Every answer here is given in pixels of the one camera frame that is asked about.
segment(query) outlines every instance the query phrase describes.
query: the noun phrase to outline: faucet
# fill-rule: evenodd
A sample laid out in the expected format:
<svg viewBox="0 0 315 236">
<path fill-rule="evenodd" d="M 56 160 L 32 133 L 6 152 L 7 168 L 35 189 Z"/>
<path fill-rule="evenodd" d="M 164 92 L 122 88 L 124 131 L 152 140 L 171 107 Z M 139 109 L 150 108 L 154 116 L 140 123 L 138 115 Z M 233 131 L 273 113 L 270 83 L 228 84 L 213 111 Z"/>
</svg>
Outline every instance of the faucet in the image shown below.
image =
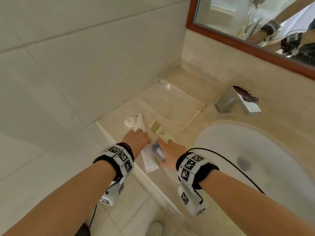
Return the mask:
<svg viewBox="0 0 315 236">
<path fill-rule="evenodd" d="M 215 108 L 219 114 L 230 113 L 236 102 L 241 104 L 246 114 L 252 115 L 261 112 L 261 109 L 256 104 L 259 102 L 259 99 L 238 86 L 227 87 L 215 104 Z"/>
</svg>

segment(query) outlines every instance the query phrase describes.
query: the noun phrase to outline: hand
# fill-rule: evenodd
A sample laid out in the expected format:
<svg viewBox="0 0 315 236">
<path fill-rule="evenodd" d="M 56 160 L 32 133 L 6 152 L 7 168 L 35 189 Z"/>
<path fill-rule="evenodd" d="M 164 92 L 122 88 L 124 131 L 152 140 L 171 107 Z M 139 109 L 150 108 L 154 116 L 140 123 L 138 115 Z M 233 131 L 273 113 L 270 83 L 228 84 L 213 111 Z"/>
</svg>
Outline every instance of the hand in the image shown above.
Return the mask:
<svg viewBox="0 0 315 236">
<path fill-rule="evenodd" d="M 251 44 L 258 45 L 267 37 L 267 33 L 265 31 L 258 31 L 257 33 L 251 35 L 246 39 L 247 42 Z"/>
<path fill-rule="evenodd" d="M 158 143 L 166 158 L 166 161 L 162 162 L 161 166 L 176 170 L 176 162 L 187 151 L 186 147 L 174 143 L 172 140 L 168 140 L 166 143 L 160 138 L 158 139 Z"/>
<path fill-rule="evenodd" d="M 151 143 L 151 139 L 147 132 L 143 132 L 142 129 L 137 129 L 136 131 L 130 130 L 121 142 L 127 143 L 130 146 L 136 160 L 144 147 Z"/>
</svg>

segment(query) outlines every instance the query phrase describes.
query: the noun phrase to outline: wall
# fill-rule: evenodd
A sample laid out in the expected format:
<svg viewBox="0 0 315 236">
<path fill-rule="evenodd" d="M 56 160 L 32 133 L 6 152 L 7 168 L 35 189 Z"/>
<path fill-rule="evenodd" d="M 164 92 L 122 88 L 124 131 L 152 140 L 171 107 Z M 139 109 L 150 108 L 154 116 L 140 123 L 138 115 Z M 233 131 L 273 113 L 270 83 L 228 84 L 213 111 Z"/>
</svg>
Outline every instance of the wall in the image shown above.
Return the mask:
<svg viewBox="0 0 315 236">
<path fill-rule="evenodd" d="M 190 30 L 182 59 L 184 65 L 246 89 L 261 99 L 263 115 L 315 144 L 315 81 Z"/>
<path fill-rule="evenodd" d="M 0 1 L 0 234 L 91 163 L 90 123 L 179 65 L 188 8 Z"/>
</svg>

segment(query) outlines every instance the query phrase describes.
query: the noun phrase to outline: mirror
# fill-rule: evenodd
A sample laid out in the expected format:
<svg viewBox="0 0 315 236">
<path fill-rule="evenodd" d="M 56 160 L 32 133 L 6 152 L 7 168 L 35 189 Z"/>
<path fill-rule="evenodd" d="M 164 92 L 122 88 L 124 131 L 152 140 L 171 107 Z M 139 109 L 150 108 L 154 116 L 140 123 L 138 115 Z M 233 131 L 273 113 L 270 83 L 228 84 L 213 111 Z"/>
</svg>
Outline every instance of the mirror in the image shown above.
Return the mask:
<svg viewBox="0 0 315 236">
<path fill-rule="evenodd" d="M 315 67 L 315 0 L 199 0 L 194 23 Z"/>
</svg>

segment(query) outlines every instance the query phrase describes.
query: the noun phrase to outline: sink basin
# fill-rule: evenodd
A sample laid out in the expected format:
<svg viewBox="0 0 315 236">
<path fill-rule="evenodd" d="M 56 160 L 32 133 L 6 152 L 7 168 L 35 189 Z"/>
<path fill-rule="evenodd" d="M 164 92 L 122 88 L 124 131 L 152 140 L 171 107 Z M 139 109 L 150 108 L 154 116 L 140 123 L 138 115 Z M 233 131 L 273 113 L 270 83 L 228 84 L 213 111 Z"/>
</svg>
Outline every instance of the sink basin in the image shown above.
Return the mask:
<svg viewBox="0 0 315 236">
<path fill-rule="evenodd" d="M 239 125 L 216 124 L 199 135 L 195 147 L 216 151 L 236 166 L 237 159 L 242 159 L 247 169 L 244 173 L 267 196 L 315 226 L 315 184 L 292 156 L 266 136 Z M 207 157 L 222 172 L 255 188 L 224 159 L 203 150 L 195 152 Z"/>
</svg>

